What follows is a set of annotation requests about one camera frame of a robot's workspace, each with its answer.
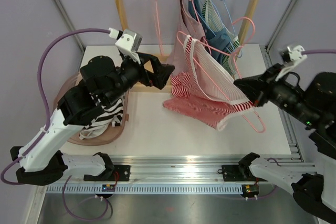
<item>wooden rod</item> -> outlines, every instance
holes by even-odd
[[[114,0],[115,5],[117,6],[117,11],[119,15],[119,20],[121,24],[121,29],[125,30],[128,28],[128,23],[127,23],[127,17],[126,17],[126,11],[124,7],[124,2],[123,0]]]
[[[246,12],[245,12],[245,17],[248,17],[250,19],[253,19],[254,12],[256,11],[257,5],[258,5],[259,0],[249,0]],[[239,31],[239,42],[242,44],[246,38],[248,28],[250,26],[250,22],[247,20],[244,20]]]

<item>metal floor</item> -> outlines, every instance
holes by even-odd
[[[270,191],[261,185],[261,191]],[[92,196],[66,194],[68,207],[73,209],[81,200]],[[110,210],[94,223],[101,224],[317,224],[317,219],[296,205],[283,190],[258,201],[244,201],[239,195],[114,195]],[[92,199],[73,210],[81,217],[94,218],[105,209],[104,203]],[[65,214],[61,194],[46,194],[39,224],[83,223]]]

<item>pink shirt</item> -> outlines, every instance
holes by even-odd
[[[187,0],[178,0],[180,4],[180,12],[177,28],[186,34],[190,34],[193,38],[206,42],[203,27],[190,15],[188,7],[185,4],[186,1]],[[184,49],[177,39],[175,39],[174,49],[169,55],[167,63],[175,66],[172,76],[176,76],[182,71],[187,71],[184,59]]]

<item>gray wall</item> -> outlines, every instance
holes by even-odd
[[[79,28],[119,28],[120,23],[114,0],[61,0],[74,26]],[[290,0],[260,0],[254,22],[257,27],[255,43],[265,45],[272,35]],[[153,22],[153,0],[124,0],[129,26],[143,35],[144,44],[157,44]],[[175,41],[177,28],[177,1],[158,0],[161,20],[162,40],[164,44]],[[233,20],[245,13],[248,0],[227,0],[227,6]],[[223,5],[216,2],[221,14],[225,14]],[[229,25],[227,15],[223,20]],[[93,35],[81,36],[86,45],[107,45],[114,43],[109,38],[98,40]]]
[[[37,88],[37,65],[47,45],[66,33],[51,0],[0,0],[0,162],[10,161],[12,146],[25,145],[45,123],[45,112]],[[73,39],[53,49],[45,62],[43,84],[49,102],[79,66],[80,51]],[[7,179],[15,180],[9,171]],[[21,223],[30,186],[0,183],[1,223]]]
[[[303,45],[306,50],[335,48],[335,15],[334,0],[299,0],[271,49],[272,59],[278,61],[278,48],[292,42]],[[317,73],[324,71],[336,72],[336,55],[309,55],[308,59],[295,69],[301,76],[300,84],[304,89]],[[298,121],[295,121],[294,126],[303,144],[306,160],[319,164],[316,147],[308,139],[309,132],[305,131]]]

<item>garment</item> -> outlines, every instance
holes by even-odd
[[[214,32],[220,31],[225,28],[226,33],[230,38],[230,43],[227,47],[223,49],[223,52],[227,54],[232,54],[236,48],[240,46],[238,36],[231,33],[227,27],[223,24],[219,14],[215,9],[215,5],[212,0],[205,0],[202,7],[202,16],[205,19],[205,22],[209,25],[210,29]],[[223,56],[222,62],[220,64],[231,74],[234,75],[237,73],[236,67],[234,64],[234,58],[230,56]]]
[[[205,38],[208,42],[208,44],[218,50],[223,51],[225,47],[229,46],[231,40],[226,32],[226,29],[223,28],[220,31],[213,31],[209,25],[207,24],[207,22],[205,21],[205,19],[203,18],[201,12],[201,6],[200,6],[200,2],[199,0],[194,0],[194,5],[195,5],[195,9],[198,15],[198,18],[200,19],[200,22],[202,24],[202,27],[204,29],[204,33],[205,33]],[[196,17],[196,13],[193,7],[193,3],[191,1],[189,1],[188,3],[188,10],[190,15],[197,20]],[[221,54],[220,52],[211,51],[211,56],[218,62],[218,63],[222,63],[223,62],[223,54]]]
[[[89,139],[101,135],[109,126],[112,127],[121,126],[123,116],[123,103],[125,96],[118,99],[110,108],[104,109],[104,114],[101,114],[90,125],[85,126],[85,129],[79,133],[80,139]]]
[[[177,26],[178,30],[186,34],[190,34],[193,38],[199,39],[202,42],[206,42],[202,25],[190,16],[185,1],[178,0],[178,4],[180,6],[179,21]],[[181,45],[177,39],[175,39],[174,49],[169,55],[167,63],[175,66],[172,76],[176,76],[180,72],[187,70],[184,60],[183,45]]]
[[[169,110],[198,119],[222,130],[229,118],[253,111],[248,98],[234,84],[233,78],[204,49],[197,39],[187,36],[184,42],[185,62],[188,70],[172,78],[173,98],[164,101]],[[202,66],[223,95],[204,71]]]

